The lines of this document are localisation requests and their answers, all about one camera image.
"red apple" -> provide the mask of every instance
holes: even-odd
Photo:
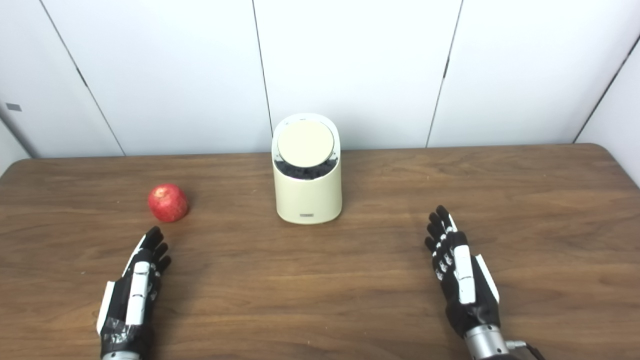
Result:
[[[162,222],[173,222],[187,215],[187,197],[176,184],[160,184],[149,193],[149,209]]]

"container lid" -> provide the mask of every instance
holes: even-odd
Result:
[[[331,156],[333,135],[318,121],[301,120],[287,125],[278,138],[282,159],[297,167],[313,167]]]

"small sticker on wall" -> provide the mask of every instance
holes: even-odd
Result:
[[[10,102],[6,102],[6,108],[13,111],[22,111],[22,108],[18,104],[12,104]]]

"white wall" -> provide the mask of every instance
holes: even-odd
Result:
[[[11,164],[27,158],[27,152],[0,120],[0,176]]]
[[[345,149],[424,147],[457,1],[255,0],[273,126],[334,121]]]
[[[0,1],[0,108],[43,157],[268,151],[297,112],[345,149],[571,142],[640,34],[635,0],[42,2],[64,43]]]
[[[636,46],[578,137],[605,147],[640,185],[640,47]]]
[[[127,155],[267,151],[251,0],[45,0]]]
[[[637,0],[465,1],[428,146],[572,142],[638,34]]]
[[[0,1],[0,44],[4,120],[35,156],[122,155],[38,0]]]

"robotic hand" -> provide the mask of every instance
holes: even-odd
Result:
[[[118,281],[107,282],[97,330],[103,360],[148,357],[154,339],[150,318],[160,290],[160,276],[171,263],[160,228],[149,230],[133,250]]]
[[[523,341],[505,342],[500,333],[500,297],[482,255],[471,256],[465,233],[458,231],[449,212],[439,206],[429,216],[424,243],[433,257],[433,270],[447,301],[449,323],[467,343],[473,360],[515,360],[509,349],[527,347]]]

